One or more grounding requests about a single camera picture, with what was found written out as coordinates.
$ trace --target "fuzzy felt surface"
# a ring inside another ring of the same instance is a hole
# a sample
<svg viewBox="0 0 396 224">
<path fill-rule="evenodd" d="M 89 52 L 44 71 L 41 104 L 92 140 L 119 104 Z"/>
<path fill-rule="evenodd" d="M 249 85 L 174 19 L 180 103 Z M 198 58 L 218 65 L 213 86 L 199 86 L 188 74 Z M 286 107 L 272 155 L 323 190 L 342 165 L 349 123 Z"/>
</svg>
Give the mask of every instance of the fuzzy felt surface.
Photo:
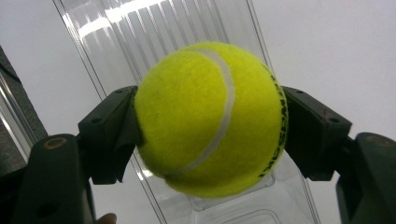
<svg viewBox="0 0 396 224">
<path fill-rule="evenodd" d="M 234 101 L 230 124 L 216 149 L 187 172 L 170 175 L 202 156 L 224 116 L 227 86 L 215 51 L 230 68 Z M 134 100 L 143 134 L 139 153 L 155 175 L 181 192 L 224 197 L 257 184 L 283 150 L 284 95 L 267 67 L 233 45 L 199 43 L 152 67 Z"/>
</svg>

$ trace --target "dark metal part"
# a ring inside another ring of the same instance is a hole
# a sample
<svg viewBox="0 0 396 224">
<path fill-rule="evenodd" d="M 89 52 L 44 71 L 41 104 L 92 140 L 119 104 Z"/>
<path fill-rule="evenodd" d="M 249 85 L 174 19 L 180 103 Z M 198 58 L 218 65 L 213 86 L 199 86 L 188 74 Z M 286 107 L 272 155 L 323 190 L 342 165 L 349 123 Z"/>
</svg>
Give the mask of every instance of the dark metal part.
<svg viewBox="0 0 396 224">
<path fill-rule="evenodd" d="M 337 198 L 344 224 L 396 223 L 396 143 L 360 133 L 350 149 L 355 176 L 342 176 Z"/>
<path fill-rule="evenodd" d="M 0 218 L 2 223 L 11 223 L 26 167 L 0 178 Z"/>
<path fill-rule="evenodd" d="M 121 181 L 140 141 L 132 104 L 136 91 L 137 87 L 113 91 L 78 124 L 86 172 L 95 185 Z"/>
<path fill-rule="evenodd" d="M 48 150 L 48 141 L 57 139 L 66 142 Z M 39 141 L 28 164 L 12 223 L 94 223 L 89 182 L 82 172 L 75 136 L 59 134 Z"/>
<path fill-rule="evenodd" d="M 283 90 L 289 110 L 286 151 L 305 178 L 330 180 L 351 122 L 303 91 Z"/>
</svg>

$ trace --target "clear plastic container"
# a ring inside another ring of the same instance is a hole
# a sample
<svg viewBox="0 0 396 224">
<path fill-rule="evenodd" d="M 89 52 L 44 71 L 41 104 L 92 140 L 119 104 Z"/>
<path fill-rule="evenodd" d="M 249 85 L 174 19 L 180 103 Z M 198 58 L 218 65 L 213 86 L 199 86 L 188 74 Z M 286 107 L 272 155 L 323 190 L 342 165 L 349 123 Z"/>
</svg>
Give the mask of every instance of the clear plastic container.
<svg viewBox="0 0 396 224">
<path fill-rule="evenodd" d="M 197 42 L 235 44 L 271 64 L 251 0 L 54 0 L 98 94 L 138 85 L 165 55 Z M 239 195 L 208 200 L 176 192 L 131 162 L 161 223 L 319 223 L 306 181 L 285 152 Z"/>
</svg>

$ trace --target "white wall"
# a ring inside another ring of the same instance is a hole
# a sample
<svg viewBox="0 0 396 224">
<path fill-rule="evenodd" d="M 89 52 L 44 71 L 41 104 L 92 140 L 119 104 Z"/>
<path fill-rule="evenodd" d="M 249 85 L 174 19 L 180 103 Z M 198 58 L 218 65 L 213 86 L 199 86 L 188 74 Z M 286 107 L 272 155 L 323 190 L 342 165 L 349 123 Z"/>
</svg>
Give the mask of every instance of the white wall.
<svg viewBox="0 0 396 224">
<path fill-rule="evenodd" d="M 310 93 L 351 120 L 351 136 L 369 131 L 396 138 L 394 1 L 254 2 L 282 85 Z M 52 2 L 0 2 L 0 45 L 48 132 L 77 133 L 99 97 Z M 98 215 L 127 209 L 123 218 L 155 223 L 137 177 L 131 178 L 135 193 L 114 196 L 131 206 L 106 204 L 107 195 Z M 310 185 L 324 224 L 339 223 L 335 179 Z"/>
</svg>

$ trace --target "finger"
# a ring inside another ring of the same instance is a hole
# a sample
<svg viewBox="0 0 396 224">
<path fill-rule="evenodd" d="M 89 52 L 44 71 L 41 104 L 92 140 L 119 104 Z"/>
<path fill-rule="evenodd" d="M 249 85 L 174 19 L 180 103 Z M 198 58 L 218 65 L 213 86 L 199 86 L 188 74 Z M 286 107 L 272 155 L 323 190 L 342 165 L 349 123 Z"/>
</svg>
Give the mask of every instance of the finger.
<svg viewBox="0 0 396 224">
<path fill-rule="evenodd" d="M 116 224 L 117 216 L 114 213 L 108 213 L 98 219 L 98 224 Z"/>
</svg>

